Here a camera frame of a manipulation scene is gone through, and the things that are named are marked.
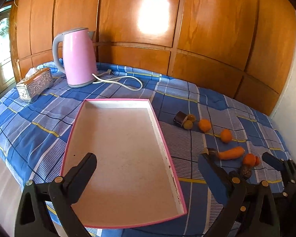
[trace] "white tissue paper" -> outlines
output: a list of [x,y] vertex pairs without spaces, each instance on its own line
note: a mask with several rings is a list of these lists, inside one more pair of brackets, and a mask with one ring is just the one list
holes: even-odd
[[30,77],[31,75],[35,74],[38,71],[37,68],[30,68],[28,73],[26,73],[25,77]]

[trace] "kettle lid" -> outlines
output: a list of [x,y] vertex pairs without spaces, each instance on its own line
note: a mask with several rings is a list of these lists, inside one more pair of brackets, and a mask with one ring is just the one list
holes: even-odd
[[72,32],[76,32],[76,31],[79,31],[79,30],[84,30],[84,29],[88,29],[88,28],[87,27],[73,28],[71,30],[67,30],[67,31],[62,32],[62,35],[65,35],[65,34],[68,34],[68,33],[72,33]]

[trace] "power cord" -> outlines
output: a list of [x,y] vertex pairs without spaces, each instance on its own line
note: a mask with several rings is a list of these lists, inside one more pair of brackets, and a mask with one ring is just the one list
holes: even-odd
[[[104,83],[111,83],[111,84],[118,84],[120,86],[123,86],[123,87],[131,90],[131,91],[139,91],[139,90],[141,90],[143,88],[143,83],[137,77],[133,77],[133,76],[114,77],[114,78],[110,78],[110,80],[104,80],[104,79],[99,78],[99,76],[102,76],[104,74],[110,74],[111,71],[112,71],[111,69],[108,69],[106,72],[101,73],[99,75],[92,74],[98,80],[97,82],[93,82],[92,84],[98,84],[98,83],[102,83],[102,82],[104,82]],[[141,84],[141,86],[136,89],[136,88],[128,87],[128,86],[126,86],[126,85],[124,85],[124,84],[122,84],[120,82],[113,81],[113,80],[119,80],[119,79],[122,79],[122,78],[133,78],[133,79],[136,79]]]

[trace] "kettle spout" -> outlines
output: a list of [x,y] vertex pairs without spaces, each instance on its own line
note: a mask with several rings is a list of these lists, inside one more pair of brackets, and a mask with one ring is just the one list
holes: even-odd
[[88,36],[90,37],[90,39],[92,40],[93,36],[94,36],[95,31],[89,31],[88,32]]

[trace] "kettle base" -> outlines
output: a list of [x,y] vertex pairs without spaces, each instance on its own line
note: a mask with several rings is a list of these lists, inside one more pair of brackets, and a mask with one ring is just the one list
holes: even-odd
[[89,82],[86,82],[84,84],[79,84],[79,85],[71,85],[68,83],[68,85],[72,88],[79,88],[79,87],[84,87],[84,86],[88,86],[89,84],[92,84],[93,82],[95,81],[95,79],[92,79],[91,81]]

